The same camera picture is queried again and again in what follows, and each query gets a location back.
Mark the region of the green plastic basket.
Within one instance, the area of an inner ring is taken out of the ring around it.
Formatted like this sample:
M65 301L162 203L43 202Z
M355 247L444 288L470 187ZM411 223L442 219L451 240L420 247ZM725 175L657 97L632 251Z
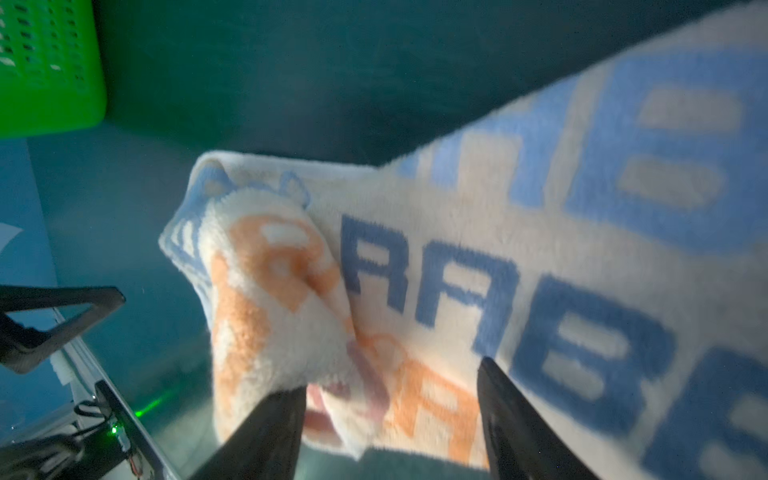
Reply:
M93 3L1 2L1 138L91 128L107 91Z

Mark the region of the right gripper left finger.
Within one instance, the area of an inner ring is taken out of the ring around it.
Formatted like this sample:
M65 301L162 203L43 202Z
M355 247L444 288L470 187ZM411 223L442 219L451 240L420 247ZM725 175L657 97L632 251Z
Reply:
M304 387L267 396L192 479L292 480L305 412Z

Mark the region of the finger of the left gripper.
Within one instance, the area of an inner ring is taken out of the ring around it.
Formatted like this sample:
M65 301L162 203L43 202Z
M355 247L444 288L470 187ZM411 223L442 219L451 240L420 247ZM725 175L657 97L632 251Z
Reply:
M1 287L1 365L24 375L67 343L94 327L125 304L113 286L82 288ZM50 330L25 327L10 315L16 312L86 305L87 310Z

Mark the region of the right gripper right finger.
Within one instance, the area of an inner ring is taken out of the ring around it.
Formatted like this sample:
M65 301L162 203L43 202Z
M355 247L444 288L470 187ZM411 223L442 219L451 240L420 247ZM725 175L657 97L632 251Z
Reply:
M489 357L478 369L477 395L493 479L597 479Z

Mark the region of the beige lettered towel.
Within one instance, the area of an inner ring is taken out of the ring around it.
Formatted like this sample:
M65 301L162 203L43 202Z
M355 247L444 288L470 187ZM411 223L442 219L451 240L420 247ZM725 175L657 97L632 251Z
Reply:
M713 13L389 164L211 151L159 245L227 441L485 470L493 359L597 475L767 475L767 5Z

